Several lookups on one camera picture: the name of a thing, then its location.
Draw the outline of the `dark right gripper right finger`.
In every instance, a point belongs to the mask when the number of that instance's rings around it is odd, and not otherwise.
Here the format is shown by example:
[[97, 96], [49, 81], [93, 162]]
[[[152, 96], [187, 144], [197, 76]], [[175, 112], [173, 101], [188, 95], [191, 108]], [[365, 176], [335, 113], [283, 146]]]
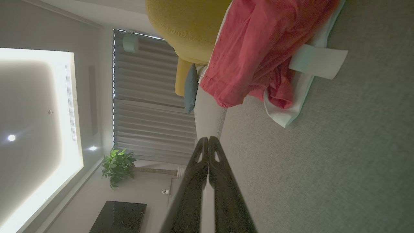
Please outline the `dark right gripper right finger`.
[[209, 138], [209, 183], [214, 193], [216, 233], [256, 233], [257, 229], [219, 139]]

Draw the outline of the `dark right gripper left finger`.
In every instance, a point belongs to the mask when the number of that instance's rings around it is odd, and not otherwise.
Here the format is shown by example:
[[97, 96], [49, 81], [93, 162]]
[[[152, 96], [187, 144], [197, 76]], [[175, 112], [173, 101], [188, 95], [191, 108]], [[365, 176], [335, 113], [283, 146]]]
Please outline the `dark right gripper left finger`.
[[208, 174], [209, 139], [195, 146], [178, 192], [170, 206], [161, 233], [199, 233], [201, 231], [202, 193]]

